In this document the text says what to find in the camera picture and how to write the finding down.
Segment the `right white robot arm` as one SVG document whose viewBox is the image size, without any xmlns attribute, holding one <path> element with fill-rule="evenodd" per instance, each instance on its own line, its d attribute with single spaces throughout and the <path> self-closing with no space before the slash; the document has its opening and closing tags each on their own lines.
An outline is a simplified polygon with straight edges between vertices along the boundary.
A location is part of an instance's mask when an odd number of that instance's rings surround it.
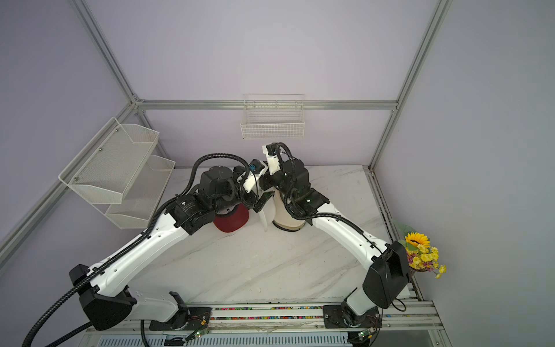
<svg viewBox="0 0 555 347">
<path fill-rule="evenodd" d="M 337 308 L 341 316 L 334 324 L 355 328 L 379 308 L 387 309 L 410 282 L 410 267 L 404 246 L 388 243 L 348 220 L 325 195 L 312 188 L 309 172 L 298 159 L 281 163 L 272 157 L 257 174 L 260 196 L 256 211 L 261 222 L 287 232 L 311 225 L 348 250 L 366 270 L 361 286 Z"/>
</svg>

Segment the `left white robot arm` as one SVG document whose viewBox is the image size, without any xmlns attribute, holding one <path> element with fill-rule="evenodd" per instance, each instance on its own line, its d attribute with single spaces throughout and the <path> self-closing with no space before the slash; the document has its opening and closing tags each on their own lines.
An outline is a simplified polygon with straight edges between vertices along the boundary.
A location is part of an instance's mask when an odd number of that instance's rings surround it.
<svg viewBox="0 0 555 347">
<path fill-rule="evenodd" d="M 180 295 L 148 296 L 132 293 L 129 282 L 173 245 L 218 219 L 238 210 L 259 212 L 271 197 L 283 172 L 253 160 L 248 168 L 214 166 L 199 184 L 190 182 L 184 192 L 163 203 L 146 230 L 106 258 L 70 272 L 79 302 L 90 324 L 105 331 L 125 320 L 151 320 L 168 330 L 181 330 L 199 322 Z"/>
</svg>

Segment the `dark red baseball cap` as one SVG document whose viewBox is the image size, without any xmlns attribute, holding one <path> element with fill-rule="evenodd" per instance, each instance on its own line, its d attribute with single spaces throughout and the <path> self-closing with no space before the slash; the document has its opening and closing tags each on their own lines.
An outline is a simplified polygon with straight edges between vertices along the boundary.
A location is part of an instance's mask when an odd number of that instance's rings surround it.
<svg viewBox="0 0 555 347">
<path fill-rule="evenodd" d="M 238 231 L 249 221 L 249 211 L 243 204 L 238 204 L 225 215 L 216 215 L 215 227 L 223 233 Z"/>
</svg>

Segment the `white baseball cap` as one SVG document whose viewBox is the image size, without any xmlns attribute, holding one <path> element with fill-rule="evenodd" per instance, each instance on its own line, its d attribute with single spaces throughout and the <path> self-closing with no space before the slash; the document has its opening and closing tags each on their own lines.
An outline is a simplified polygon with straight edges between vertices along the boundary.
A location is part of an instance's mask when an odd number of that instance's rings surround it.
<svg viewBox="0 0 555 347">
<path fill-rule="evenodd" d="M 272 221 L 271 212 L 273 209 L 270 206 L 270 203 L 266 203 L 264 207 L 257 213 L 260 218 L 260 223 L 262 225 L 262 229 L 264 231 L 268 230 L 269 222 Z"/>
</svg>

